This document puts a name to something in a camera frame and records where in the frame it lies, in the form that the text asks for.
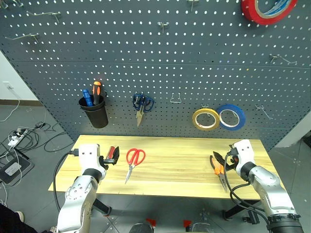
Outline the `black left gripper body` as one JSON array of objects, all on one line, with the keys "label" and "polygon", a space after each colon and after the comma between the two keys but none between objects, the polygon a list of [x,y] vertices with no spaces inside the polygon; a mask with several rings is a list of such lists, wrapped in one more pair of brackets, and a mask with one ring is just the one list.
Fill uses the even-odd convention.
[{"label": "black left gripper body", "polygon": [[100,166],[102,166],[105,170],[108,170],[108,168],[109,168],[109,166],[108,166],[109,162],[110,162],[110,159],[104,159],[103,156],[100,156],[100,157],[99,157],[99,164],[100,164]]}]

